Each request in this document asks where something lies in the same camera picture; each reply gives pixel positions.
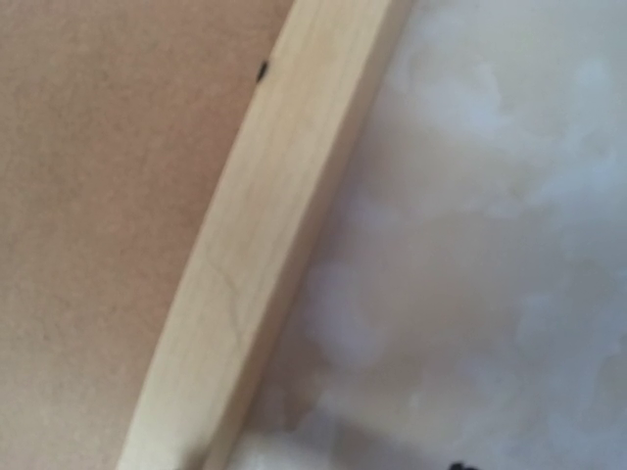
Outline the brown hardboard backing panel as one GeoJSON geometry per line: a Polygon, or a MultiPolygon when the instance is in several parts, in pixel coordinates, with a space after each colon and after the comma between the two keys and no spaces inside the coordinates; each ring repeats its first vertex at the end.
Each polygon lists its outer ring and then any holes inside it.
{"type": "Polygon", "coordinates": [[[1,465],[112,469],[286,1],[1,5],[1,465]]]}

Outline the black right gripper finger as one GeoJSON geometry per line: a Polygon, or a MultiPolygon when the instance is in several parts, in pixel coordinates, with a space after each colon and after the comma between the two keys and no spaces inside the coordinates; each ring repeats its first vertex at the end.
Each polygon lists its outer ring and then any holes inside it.
{"type": "Polygon", "coordinates": [[[477,468],[468,466],[464,462],[454,462],[449,466],[449,470],[477,470],[477,468]]]}

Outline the light wooden picture frame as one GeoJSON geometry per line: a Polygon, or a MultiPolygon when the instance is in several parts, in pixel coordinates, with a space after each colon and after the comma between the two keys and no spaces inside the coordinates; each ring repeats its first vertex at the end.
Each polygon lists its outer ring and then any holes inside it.
{"type": "Polygon", "coordinates": [[[119,468],[225,466],[410,7],[292,5],[173,298],[119,468]]]}

